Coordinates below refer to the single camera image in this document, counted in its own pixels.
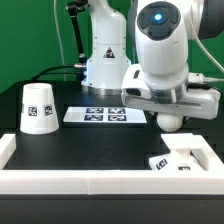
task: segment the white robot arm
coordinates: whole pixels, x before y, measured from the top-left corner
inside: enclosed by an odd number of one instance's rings
[[[199,32],[203,0],[139,0],[135,44],[139,64],[129,67],[122,84],[127,107],[158,112],[159,126],[168,132],[182,126],[183,117],[213,119],[220,93],[190,89],[188,39]]]

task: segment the qr code pattern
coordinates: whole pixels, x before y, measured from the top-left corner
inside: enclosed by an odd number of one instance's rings
[[[158,170],[161,170],[167,164],[168,164],[168,162],[166,161],[166,159],[163,159],[158,164],[156,164],[156,167],[157,167]]]
[[[109,115],[108,121],[127,121],[127,117],[125,115]]]
[[[125,114],[126,111],[124,108],[109,108],[109,114]]]
[[[44,107],[45,116],[49,116],[53,114],[52,106],[45,106]]]
[[[31,117],[37,117],[37,107],[28,107],[28,115]]]
[[[87,108],[86,113],[94,113],[94,114],[102,114],[103,113],[103,108]]]
[[[86,115],[85,121],[103,121],[103,115]]]

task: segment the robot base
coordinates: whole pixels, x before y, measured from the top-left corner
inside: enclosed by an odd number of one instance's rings
[[[121,94],[121,89],[94,88],[86,85],[85,80],[82,81],[82,91],[104,96],[116,96]]]

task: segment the cable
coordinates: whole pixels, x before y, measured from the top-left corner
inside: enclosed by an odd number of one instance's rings
[[[198,35],[196,34],[196,32],[195,32],[195,29],[194,29],[194,25],[193,25],[193,21],[192,21],[192,18],[193,18],[193,16],[192,16],[192,14],[193,14],[193,12],[192,12],[192,7],[191,7],[191,15],[190,15],[190,22],[191,22],[191,28],[192,28],[192,31],[193,31],[193,34],[194,34],[194,36],[195,36],[195,40],[196,40],[196,42],[197,42],[197,44],[198,44],[198,46],[201,48],[201,50],[204,52],[204,54],[213,62],[213,64],[215,64],[216,65],[216,67],[218,67],[219,68],[219,70],[222,72],[222,73],[224,73],[224,68],[222,67],[222,65],[220,65],[219,64],[219,62],[206,50],[206,48],[204,47],[204,45],[201,43],[201,41],[199,40],[199,38],[198,38]]]
[[[57,0],[54,0],[54,22],[55,22],[55,27],[56,27],[56,32],[57,32],[57,37],[58,37],[58,42],[60,47],[61,60],[64,66],[65,58],[64,58],[64,49],[63,49],[62,40],[61,40],[61,33],[59,29],[59,24],[58,24]]]
[[[46,74],[46,73],[48,73],[50,71],[55,71],[55,70],[65,69],[65,68],[74,68],[74,65],[60,65],[60,66],[47,68],[47,69],[43,70],[42,72],[38,73],[37,75],[35,75],[33,78],[31,78],[31,80],[35,81],[38,78],[40,78],[42,75],[44,75],[44,74]]]

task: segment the white border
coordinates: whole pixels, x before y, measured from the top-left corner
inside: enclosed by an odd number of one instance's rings
[[[1,169],[16,149],[15,135],[0,139]],[[1,195],[197,194],[224,195],[219,171],[0,170]]]

